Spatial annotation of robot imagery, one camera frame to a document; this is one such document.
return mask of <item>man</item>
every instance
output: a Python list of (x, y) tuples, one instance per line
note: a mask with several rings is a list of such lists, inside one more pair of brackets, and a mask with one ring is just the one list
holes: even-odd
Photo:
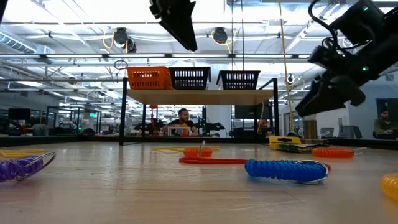
[(374, 121), (373, 131), (376, 134), (392, 134), (394, 125), (391, 123), (388, 117), (388, 109), (384, 107), (381, 110), (380, 118)]
[[(168, 127), (189, 127), (193, 136), (198, 135), (198, 129), (195, 127), (195, 124), (189, 120), (189, 112), (185, 108), (182, 108), (178, 111), (178, 119), (170, 122), (168, 125), (162, 128), (163, 132), (167, 132)], [(181, 130), (177, 132), (187, 133), (188, 131)]]

